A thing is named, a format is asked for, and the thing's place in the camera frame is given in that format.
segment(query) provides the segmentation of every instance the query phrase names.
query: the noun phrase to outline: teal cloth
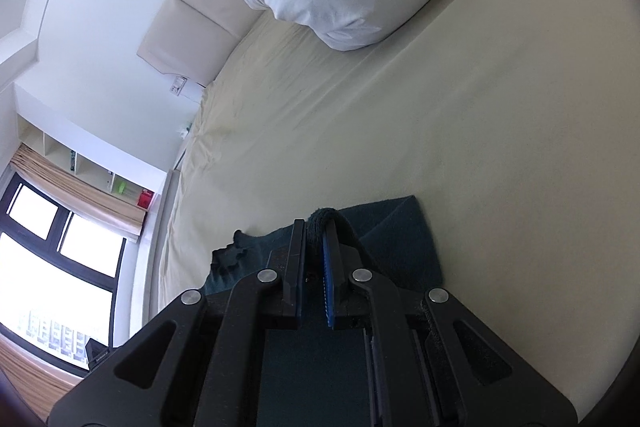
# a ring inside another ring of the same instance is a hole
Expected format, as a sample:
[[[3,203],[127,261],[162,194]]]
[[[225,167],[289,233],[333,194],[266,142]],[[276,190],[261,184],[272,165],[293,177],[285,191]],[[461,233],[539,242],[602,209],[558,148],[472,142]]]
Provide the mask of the teal cloth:
[[[321,209],[307,221],[307,262],[321,269],[321,234],[329,219],[338,237],[358,248],[363,264],[399,286],[426,291],[442,284],[433,238],[414,196]],[[267,266],[272,250],[287,247],[292,226],[252,237],[240,231],[212,255],[206,295],[232,288]],[[362,330],[332,331],[324,316],[322,280],[307,285],[298,331],[267,333],[258,427],[370,427]]]

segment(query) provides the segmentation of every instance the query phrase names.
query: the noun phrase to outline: bed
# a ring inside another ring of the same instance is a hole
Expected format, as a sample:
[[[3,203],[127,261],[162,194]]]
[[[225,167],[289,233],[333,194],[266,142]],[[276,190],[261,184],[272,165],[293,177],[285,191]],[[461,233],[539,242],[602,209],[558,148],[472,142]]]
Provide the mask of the bed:
[[[446,287],[583,418],[640,333],[640,0],[431,0],[336,52],[265,12],[207,87],[159,264],[415,194]]]

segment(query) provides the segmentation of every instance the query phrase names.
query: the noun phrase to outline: white shelving unit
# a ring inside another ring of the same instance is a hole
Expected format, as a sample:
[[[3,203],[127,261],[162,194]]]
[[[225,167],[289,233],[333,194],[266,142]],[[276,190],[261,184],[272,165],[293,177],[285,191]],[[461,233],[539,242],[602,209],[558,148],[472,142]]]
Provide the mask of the white shelving unit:
[[[136,185],[115,172],[92,162],[78,152],[72,151],[19,115],[18,133],[21,142],[63,171],[115,198],[139,206],[138,200],[145,187]]]

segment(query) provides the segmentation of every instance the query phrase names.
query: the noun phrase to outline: black window frame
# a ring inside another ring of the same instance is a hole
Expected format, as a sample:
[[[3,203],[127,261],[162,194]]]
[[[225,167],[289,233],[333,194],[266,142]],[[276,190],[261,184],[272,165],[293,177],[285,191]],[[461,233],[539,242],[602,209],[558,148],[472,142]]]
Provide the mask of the black window frame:
[[[49,201],[57,207],[56,215],[53,218],[51,227],[49,229],[49,235],[46,239],[43,239],[31,232],[17,221],[9,217],[9,211],[12,204],[18,197],[18,192],[22,187],[27,187],[35,192],[40,197]],[[116,268],[116,274],[114,277],[105,275],[102,272],[89,268],[84,264],[73,261],[68,257],[65,257],[60,253],[62,244],[64,243],[68,226],[71,222],[74,213],[65,208],[63,205],[49,198],[42,191],[25,181],[20,174],[15,173],[11,181],[4,190],[2,197],[0,197],[0,233],[5,233],[8,237],[13,239],[16,243],[20,244],[23,248],[26,248],[34,255],[40,257],[47,263],[55,266],[56,268],[65,271],[69,275],[76,277],[82,281],[85,281],[93,286],[101,288],[111,292],[111,312],[109,317],[109,346],[113,347],[113,319],[116,304],[116,294],[118,290],[118,279],[120,277],[120,267],[122,265],[122,255],[127,243],[126,239],[122,240],[120,247],[120,254],[118,257],[118,265]],[[84,377],[88,371],[82,367],[67,362],[66,360],[59,359],[55,355],[40,349],[38,346],[31,344],[29,341],[22,338],[17,333],[7,328],[4,324],[0,323],[0,334],[9,338],[13,343],[19,345],[23,349],[29,351],[33,355],[45,360],[46,362],[67,371],[78,377]]]

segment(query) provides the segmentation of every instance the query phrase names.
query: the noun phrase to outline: upholstered headboard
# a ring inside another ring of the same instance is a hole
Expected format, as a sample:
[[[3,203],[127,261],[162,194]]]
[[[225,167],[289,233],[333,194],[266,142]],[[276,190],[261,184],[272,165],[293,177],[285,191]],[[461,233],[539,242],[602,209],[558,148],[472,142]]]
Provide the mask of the upholstered headboard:
[[[165,0],[138,55],[161,73],[207,86],[260,14],[243,0]]]

